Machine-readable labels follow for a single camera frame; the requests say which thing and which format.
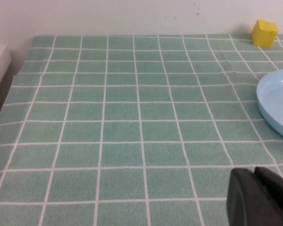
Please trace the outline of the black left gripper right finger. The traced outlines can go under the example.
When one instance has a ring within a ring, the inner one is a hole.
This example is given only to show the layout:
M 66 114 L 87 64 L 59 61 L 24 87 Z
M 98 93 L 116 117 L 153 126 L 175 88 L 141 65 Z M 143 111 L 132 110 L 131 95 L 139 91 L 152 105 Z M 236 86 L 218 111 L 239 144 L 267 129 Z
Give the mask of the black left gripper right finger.
M 265 167 L 256 167 L 254 175 L 267 190 L 276 210 L 283 217 L 283 178 Z

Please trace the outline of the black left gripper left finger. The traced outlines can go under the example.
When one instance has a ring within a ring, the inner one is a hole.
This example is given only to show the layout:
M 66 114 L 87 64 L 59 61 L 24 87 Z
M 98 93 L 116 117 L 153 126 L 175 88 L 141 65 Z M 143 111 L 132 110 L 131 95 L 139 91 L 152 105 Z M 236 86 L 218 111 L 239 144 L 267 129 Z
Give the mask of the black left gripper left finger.
M 254 171 L 234 168 L 227 193 L 230 226 L 283 226 L 283 217 Z

